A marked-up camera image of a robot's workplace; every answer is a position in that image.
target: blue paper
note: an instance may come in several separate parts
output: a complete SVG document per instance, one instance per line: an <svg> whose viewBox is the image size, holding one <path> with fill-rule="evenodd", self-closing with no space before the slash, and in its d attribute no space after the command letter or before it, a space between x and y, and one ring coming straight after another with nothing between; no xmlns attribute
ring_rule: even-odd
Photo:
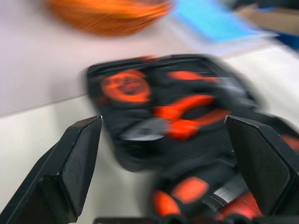
<svg viewBox="0 0 299 224"><path fill-rule="evenodd" d="M173 15L214 42L232 41L256 34L256 29L213 0L177 0Z"/></svg>

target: wire cutters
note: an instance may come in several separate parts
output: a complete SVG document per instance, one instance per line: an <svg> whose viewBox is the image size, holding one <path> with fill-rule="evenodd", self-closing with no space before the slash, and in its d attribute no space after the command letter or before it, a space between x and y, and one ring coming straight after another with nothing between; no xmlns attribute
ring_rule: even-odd
<svg viewBox="0 0 299 224"><path fill-rule="evenodd" d="M193 119L183 119L188 110L211 104L215 98L211 95L192 95L181 98L170 105L155 108L154 118L140 122L122 135L124 140L153 141L164 136L177 140L187 140L200 129L224 120L230 111L214 109L211 112Z"/></svg>

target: basket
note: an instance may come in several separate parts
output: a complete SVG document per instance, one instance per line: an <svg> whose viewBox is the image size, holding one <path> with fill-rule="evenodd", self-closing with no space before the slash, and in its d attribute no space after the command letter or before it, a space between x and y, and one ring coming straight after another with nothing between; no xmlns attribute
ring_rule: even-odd
<svg viewBox="0 0 299 224"><path fill-rule="evenodd" d="M49 0L50 9L78 29L98 35L129 35L138 32L171 9L169 0L155 4L136 0Z"/></svg>

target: tool kit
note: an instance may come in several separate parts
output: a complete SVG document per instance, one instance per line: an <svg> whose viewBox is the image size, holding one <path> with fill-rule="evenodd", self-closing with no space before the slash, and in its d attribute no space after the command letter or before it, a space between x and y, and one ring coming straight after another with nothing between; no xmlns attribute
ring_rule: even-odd
<svg viewBox="0 0 299 224"><path fill-rule="evenodd" d="M245 82L208 56L96 64L87 70L87 86L117 161L133 172L160 169L149 199L158 217L223 216L235 199L252 200L224 124L228 115L269 125L299 146L292 128L256 112L261 103ZM248 217L261 214L256 203L249 210Z"/></svg>

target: orange handle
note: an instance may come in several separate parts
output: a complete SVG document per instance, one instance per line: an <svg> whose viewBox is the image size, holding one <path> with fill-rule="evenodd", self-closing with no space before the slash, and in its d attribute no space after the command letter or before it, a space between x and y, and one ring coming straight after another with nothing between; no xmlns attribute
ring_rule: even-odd
<svg viewBox="0 0 299 224"><path fill-rule="evenodd" d="M294 151L299 152L299 139L287 135L282 135L281 137Z"/></svg>
<svg viewBox="0 0 299 224"><path fill-rule="evenodd" d="M206 77L191 71L173 71L173 72L169 72L168 76L173 79L185 80L185 81L202 80L208 82L219 82L219 78L217 77Z"/></svg>
<svg viewBox="0 0 299 224"><path fill-rule="evenodd" d="M168 106L158 106L155 109L155 116L167 120L179 119L186 111L197 107L211 104L214 100L210 95L193 95L179 99Z"/></svg>
<svg viewBox="0 0 299 224"><path fill-rule="evenodd" d="M179 140L186 140L195 135L201 127L219 122L230 114L230 111L215 109L194 120L180 119L186 111L198 106L211 104L213 100L214 97L210 95L193 95L185 97L169 106L157 107L155 116L171 121L167 133L168 136Z"/></svg>
<svg viewBox="0 0 299 224"><path fill-rule="evenodd" d="M263 216L250 191L222 209L218 219L223 220L231 214L240 214L249 219Z"/></svg>

